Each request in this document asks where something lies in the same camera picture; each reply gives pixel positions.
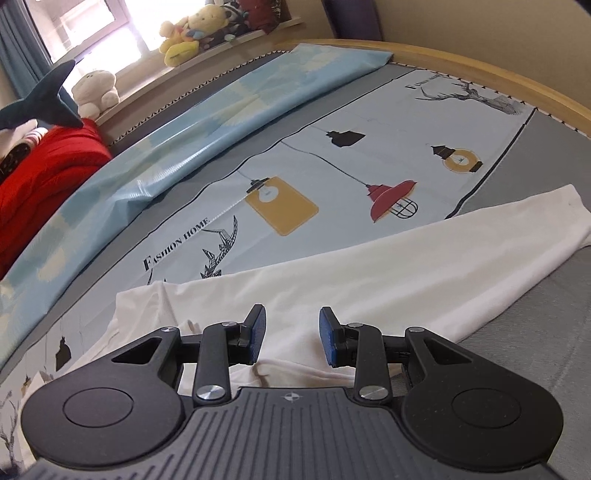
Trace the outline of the white long-sleeve shirt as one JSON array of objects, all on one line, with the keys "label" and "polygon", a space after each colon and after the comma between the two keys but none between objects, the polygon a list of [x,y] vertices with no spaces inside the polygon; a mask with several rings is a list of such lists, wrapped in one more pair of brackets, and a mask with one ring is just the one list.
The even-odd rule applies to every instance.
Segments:
[{"label": "white long-sleeve shirt", "polygon": [[5,388],[21,402],[43,384],[164,326],[198,333],[266,307],[255,366],[233,387],[346,385],[318,337],[318,312],[393,335],[424,326],[459,341],[590,243],[590,191],[567,184],[392,234],[320,212],[286,237],[245,203],[208,220],[196,200],[135,245],[25,355]]}]

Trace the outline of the light blue folded quilt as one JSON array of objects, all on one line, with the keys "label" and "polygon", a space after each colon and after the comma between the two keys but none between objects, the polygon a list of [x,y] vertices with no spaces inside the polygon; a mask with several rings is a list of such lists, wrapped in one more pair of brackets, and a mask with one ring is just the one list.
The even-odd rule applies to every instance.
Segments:
[{"label": "light blue folded quilt", "polygon": [[302,43],[117,155],[57,209],[2,280],[1,359],[154,198],[267,123],[382,68],[391,56]]}]

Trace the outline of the dark blue box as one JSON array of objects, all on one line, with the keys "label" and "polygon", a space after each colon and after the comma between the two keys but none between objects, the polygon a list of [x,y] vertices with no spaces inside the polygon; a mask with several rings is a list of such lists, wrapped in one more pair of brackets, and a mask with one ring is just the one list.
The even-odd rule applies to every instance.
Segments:
[{"label": "dark blue box", "polygon": [[374,0],[322,0],[335,38],[382,41],[383,33]]}]

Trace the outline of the white plush toy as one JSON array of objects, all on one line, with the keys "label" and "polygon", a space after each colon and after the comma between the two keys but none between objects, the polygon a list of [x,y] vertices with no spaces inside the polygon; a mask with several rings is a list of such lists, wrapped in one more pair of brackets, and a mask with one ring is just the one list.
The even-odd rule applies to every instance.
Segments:
[{"label": "white plush toy", "polygon": [[116,76],[106,70],[84,75],[71,89],[81,118],[96,120],[102,113],[120,102]]}]

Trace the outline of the red knitted blanket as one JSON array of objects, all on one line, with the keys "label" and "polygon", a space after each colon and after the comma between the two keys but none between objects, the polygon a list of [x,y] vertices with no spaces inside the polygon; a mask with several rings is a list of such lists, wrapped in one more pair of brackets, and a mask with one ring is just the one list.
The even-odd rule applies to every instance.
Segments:
[{"label": "red knitted blanket", "polygon": [[1,274],[57,209],[112,155],[96,123],[54,127],[1,183]]}]

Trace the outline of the printed light blue bed sheet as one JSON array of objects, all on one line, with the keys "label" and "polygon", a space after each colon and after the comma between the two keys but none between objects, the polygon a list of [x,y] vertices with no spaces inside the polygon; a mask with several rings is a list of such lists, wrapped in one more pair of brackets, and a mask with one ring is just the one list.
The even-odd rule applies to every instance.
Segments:
[{"label": "printed light blue bed sheet", "polygon": [[590,143],[515,98],[428,70],[389,65],[305,104],[155,199],[66,290],[1,377],[1,470],[31,459],[5,388],[28,351],[135,245],[193,201],[214,220],[231,202],[286,237],[320,212],[392,234],[564,185],[590,191]]}]

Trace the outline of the stack of folded clothes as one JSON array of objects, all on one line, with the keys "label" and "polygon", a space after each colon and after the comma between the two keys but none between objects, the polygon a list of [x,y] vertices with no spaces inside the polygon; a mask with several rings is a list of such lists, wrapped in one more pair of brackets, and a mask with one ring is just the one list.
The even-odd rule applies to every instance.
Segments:
[{"label": "stack of folded clothes", "polygon": [[39,145],[48,129],[29,120],[12,130],[1,131],[0,182],[3,183]]}]

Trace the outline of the blue window curtain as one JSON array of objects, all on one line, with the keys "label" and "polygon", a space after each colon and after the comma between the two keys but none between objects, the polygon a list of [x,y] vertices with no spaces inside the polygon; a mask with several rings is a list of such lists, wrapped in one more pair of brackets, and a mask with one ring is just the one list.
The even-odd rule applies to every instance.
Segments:
[{"label": "blue window curtain", "polygon": [[52,61],[24,1],[2,1],[0,22],[1,64],[23,98],[52,69]]}]

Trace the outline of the wooden bed frame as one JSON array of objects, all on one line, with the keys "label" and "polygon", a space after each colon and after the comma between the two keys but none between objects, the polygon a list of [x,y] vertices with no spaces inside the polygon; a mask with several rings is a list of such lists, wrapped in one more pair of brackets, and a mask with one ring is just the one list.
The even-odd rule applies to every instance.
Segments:
[{"label": "wooden bed frame", "polygon": [[590,109],[570,97],[515,72],[458,54],[392,42],[308,39],[308,44],[387,51],[394,62],[450,74],[507,94],[538,108],[568,128],[588,137]]}]

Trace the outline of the yellow plush toy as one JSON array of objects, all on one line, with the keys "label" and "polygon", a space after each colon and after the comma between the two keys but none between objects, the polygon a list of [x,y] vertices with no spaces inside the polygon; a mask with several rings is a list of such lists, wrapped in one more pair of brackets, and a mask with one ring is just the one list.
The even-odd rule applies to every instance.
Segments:
[{"label": "yellow plush toy", "polygon": [[211,38],[228,23],[226,11],[215,4],[205,5],[176,23],[162,23],[159,35],[163,41],[158,51],[163,55],[164,65],[175,68],[191,60],[199,53],[200,41]]}]

